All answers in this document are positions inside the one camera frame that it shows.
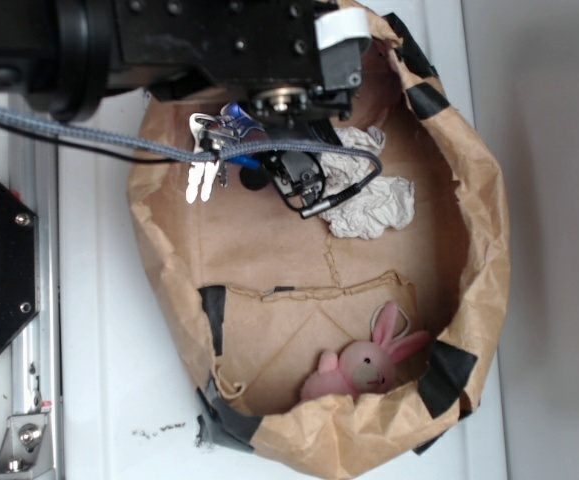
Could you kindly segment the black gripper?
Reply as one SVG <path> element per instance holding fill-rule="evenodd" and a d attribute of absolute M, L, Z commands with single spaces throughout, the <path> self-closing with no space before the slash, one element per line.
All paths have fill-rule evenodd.
<path fill-rule="evenodd" d="M 265 129 L 335 144 L 317 130 L 350 115 L 372 38 L 363 8 L 334 1 L 116 1 L 113 15 L 114 90 L 244 106 L 220 110 L 220 150 Z"/>

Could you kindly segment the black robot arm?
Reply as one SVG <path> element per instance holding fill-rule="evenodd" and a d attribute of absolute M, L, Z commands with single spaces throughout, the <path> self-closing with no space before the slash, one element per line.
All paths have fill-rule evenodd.
<path fill-rule="evenodd" d="M 363 188 L 326 196 L 320 158 L 341 152 L 328 123 L 349 117 L 370 40 L 366 13 L 332 1 L 0 1 L 0 92 L 30 106 L 0 107 L 0 128 L 187 163 L 189 200 L 209 197 L 233 162 L 331 207 Z M 196 121 L 194 152 L 84 126 L 104 98 L 136 89 L 233 108 Z"/>

